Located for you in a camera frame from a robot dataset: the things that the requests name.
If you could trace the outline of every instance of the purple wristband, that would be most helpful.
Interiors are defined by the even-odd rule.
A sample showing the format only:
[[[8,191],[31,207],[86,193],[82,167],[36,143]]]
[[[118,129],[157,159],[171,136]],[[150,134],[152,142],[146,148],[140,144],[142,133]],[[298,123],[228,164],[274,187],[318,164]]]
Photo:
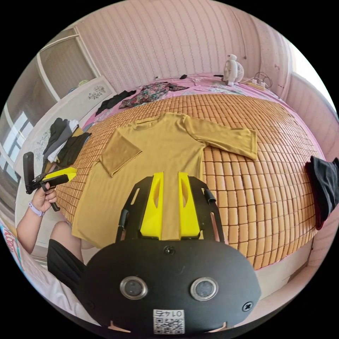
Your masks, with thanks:
[[[45,212],[36,209],[31,202],[29,202],[28,205],[37,216],[43,216],[45,214]]]

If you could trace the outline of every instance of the window frame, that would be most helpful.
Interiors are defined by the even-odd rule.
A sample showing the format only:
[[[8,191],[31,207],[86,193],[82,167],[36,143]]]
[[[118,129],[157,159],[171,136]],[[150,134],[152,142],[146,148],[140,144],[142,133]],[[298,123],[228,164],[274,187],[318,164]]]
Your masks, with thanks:
[[[53,88],[51,82],[49,81],[47,75],[46,75],[46,72],[43,68],[43,65],[42,65],[42,61],[41,61],[41,56],[40,56],[40,53],[47,50],[48,48],[52,47],[52,46],[55,46],[57,45],[58,43],[61,43],[63,41],[66,41],[66,40],[70,40],[70,39],[75,39],[75,41],[77,42],[88,66],[90,67],[91,71],[93,72],[94,76],[96,78],[100,77],[101,76],[101,73],[100,71],[98,70],[98,68],[96,67],[92,57],[90,56],[89,54],[89,51],[86,47],[86,45],[84,44],[82,38],[81,38],[81,35],[80,35],[80,32],[77,28],[77,24],[80,23],[81,21],[78,21],[78,22],[75,22],[73,23],[72,25],[66,27],[65,29],[63,29],[63,31],[66,31],[68,29],[73,29],[75,31],[76,34],[72,34],[72,35],[69,35],[67,37],[64,37],[64,38],[61,38],[61,39],[58,39],[56,41],[53,41],[47,45],[45,45],[39,52],[38,54],[36,55],[36,60],[37,60],[37,68],[38,68],[38,72],[39,72],[39,75],[46,87],[46,89],[49,91],[49,93],[52,95],[52,97],[54,97],[54,99],[59,102],[60,101],[60,97],[58,96],[57,92],[55,91],[55,89]]]

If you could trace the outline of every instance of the yellow shirt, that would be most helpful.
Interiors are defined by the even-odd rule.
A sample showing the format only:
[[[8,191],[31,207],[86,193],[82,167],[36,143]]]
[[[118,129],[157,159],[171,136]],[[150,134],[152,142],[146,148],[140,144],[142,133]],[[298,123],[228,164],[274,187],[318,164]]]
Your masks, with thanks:
[[[133,186],[164,172],[162,240],[179,239],[178,172],[202,179],[203,149],[208,145],[257,159],[255,131],[186,114],[165,113],[116,129],[91,168],[72,234],[98,248],[113,243]]]

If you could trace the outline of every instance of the pink bed sheet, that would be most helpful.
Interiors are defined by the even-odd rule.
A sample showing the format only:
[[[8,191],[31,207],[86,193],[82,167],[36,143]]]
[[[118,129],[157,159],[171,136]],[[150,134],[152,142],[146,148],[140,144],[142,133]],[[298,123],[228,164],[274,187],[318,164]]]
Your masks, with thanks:
[[[167,81],[173,84],[177,84],[177,85],[185,86],[189,88],[186,90],[178,91],[178,92],[169,91],[166,95],[164,95],[159,100],[171,98],[175,96],[182,96],[182,95],[223,93],[223,94],[245,95],[245,96],[251,96],[254,98],[277,102],[280,105],[282,105],[290,114],[292,114],[294,118],[299,122],[299,124],[303,126],[308,137],[310,138],[314,146],[317,148],[319,155],[325,160],[325,156],[317,140],[315,139],[312,132],[308,129],[304,121],[299,117],[299,115],[290,106],[288,106],[282,99],[280,99],[276,94],[274,94],[270,90],[261,91],[254,87],[250,87],[250,86],[247,86],[245,84],[240,84],[240,83],[235,84],[232,87],[226,86],[220,77],[215,77],[213,76],[212,73],[194,74],[182,80],[180,80],[179,78],[169,78],[169,79],[159,79],[154,82],[162,82],[162,81]],[[133,96],[137,95],[141,91],[142,88],[143,86],[134,88],[134,90],[136,90],[136,93],[126,99],[132,98]],[[111,109],[106,109],[102,111],[97,116],[93,114],[86,121],[84,127],[90,124],[96,124],[100,121],[107,119],[108,117],[114,114],[120,113],[128,109],[128,108],[119,109],[119,106],[120,106],[120,103],[118,103]]]

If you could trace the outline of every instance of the label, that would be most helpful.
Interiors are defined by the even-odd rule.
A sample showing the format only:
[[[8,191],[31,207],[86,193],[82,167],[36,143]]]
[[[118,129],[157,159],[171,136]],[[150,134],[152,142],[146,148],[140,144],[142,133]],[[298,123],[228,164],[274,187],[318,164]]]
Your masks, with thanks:
[[[184,334],[184,310],[153,310],[154,334]]]

